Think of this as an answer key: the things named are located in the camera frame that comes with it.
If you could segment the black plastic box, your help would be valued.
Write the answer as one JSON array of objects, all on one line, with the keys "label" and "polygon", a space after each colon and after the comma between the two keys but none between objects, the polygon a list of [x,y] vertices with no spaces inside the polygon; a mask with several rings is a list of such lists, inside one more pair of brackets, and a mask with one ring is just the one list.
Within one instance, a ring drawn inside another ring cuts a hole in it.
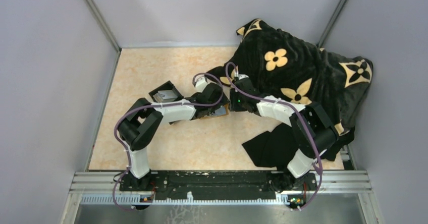
[{"label": "black plastic box", "polygon": [[161,86],[155,88],[148,93],[151,99],[156,103],[168,103],[179,101],[184,96],[179,92],[175,85],[171,81],[167,81]]}]

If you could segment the white card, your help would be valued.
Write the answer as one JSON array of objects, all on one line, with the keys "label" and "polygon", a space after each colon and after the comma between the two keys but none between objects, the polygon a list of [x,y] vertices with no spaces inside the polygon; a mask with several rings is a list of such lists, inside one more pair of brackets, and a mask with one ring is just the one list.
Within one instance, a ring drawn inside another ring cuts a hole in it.
[{"label": "white card", "polygon": [[178,95],[174,92],[174,90],[159,90],[155,95],[154,99],[158,103],[167,103],[176,101]]}]

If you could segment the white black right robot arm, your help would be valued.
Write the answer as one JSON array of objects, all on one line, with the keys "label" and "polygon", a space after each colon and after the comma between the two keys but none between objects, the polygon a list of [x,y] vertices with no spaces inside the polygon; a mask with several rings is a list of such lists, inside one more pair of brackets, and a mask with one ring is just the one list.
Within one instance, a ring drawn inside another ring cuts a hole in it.
[{"label": "white black right robot arm", "polygon": [[312,167],[322,174],[321,156],[339,139],[339,135],[323,107],[284,101],[257,90],[246,75],[235,77],[230,89],[230,110],[248,111],[260,117],[275,119],[288,130],[285,143],[297,147],[285,161],[288,173],[284,176],[287,188],[297,190],[304,183],[304,175]]}]

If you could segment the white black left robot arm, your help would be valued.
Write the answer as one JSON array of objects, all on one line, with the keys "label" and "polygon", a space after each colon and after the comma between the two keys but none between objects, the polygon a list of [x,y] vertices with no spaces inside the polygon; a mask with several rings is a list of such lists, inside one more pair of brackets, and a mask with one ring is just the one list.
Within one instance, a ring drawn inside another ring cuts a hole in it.
[{"label": "white black left robot arm", "polygon": [[114,127],[114,137],[123,145],[128,159],[126,170],[116,181],[120,190],[145,191],[155,187],[147,146],[160,125],[205,118],[228,103],[222,87],[215,83],[208,83],[200,92],[178,101],[138,99]]}]

